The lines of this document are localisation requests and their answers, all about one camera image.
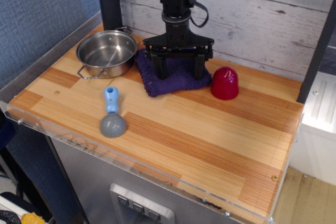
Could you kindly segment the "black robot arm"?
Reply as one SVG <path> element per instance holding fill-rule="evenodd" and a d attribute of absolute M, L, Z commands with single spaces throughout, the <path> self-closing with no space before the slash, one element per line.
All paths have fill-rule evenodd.
<path fill-rule="evenodd" d="M 197 0 L 160 0 L 162 20 L 166 32 L 162 35 L 143 40 L 146 57 L 152 62 L 157 76 L 167 76 L 166 60 L 187 58 L 193 60 L 194 78 L 203 77 L 205 62 L 212 58 L 214 40 L 200 36 L 190 30 L 193 22 L 191 9 L 195 6 L 202 10 L 206 7 Z"/>

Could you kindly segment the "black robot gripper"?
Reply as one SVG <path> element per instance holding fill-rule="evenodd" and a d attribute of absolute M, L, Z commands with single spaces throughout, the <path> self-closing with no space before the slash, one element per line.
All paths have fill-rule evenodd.
<path fill-rule="evenodd" d="M 194 57 L 194 78 L 200 80 L 203 77 L 205 60 L 213 57 L 214 40 L 193 33 L 188 21 L 178 24 L 167 23 L 164 34 L 146 38 L 143 44 L 145 55 L 151 59 L 160 79 L 166 79 L 165 58 Z"/>

